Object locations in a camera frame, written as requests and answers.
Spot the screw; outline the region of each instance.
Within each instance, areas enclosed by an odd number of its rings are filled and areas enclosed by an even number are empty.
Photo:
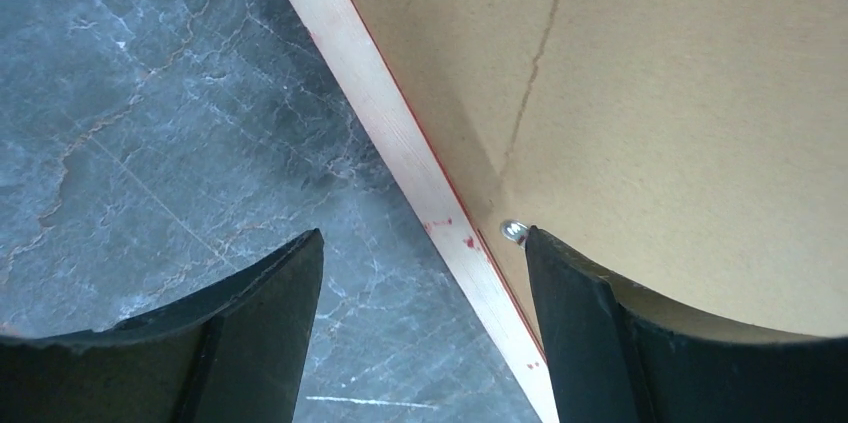
[[[501,234],[503,234],[507,240],[512,241],[521,248],[524,248],[524,242],[527,241],[527,232],[529,230],[530,229],[527,228],[527,225],[518,220],[506,220],[501,223]]]

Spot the marble floor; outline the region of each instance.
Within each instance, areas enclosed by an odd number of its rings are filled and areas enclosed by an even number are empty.
[[[538,421],[287,0],[0,8],[0,328],[105,329],[317,227],[295,421]]]

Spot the black curved plastic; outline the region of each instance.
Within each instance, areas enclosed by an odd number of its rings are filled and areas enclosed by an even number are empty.
[[[313,230],[108,331],[0,337],[0,421],[291,421],[322,275]]]
[[[848,338],[707,314],[535,227],[526,256],[560,421],[848,421]]]

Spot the wooden frame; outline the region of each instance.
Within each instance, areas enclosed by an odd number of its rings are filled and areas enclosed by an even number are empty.
[[[544,422],[544,355],[351,0],[290,0],[437,250]]]

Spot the brown fiberboard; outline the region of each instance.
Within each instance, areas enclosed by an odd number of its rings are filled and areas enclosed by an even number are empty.
[[[739,321],[848,334],[848,0],[353,0],[535,328],[518,218]]]

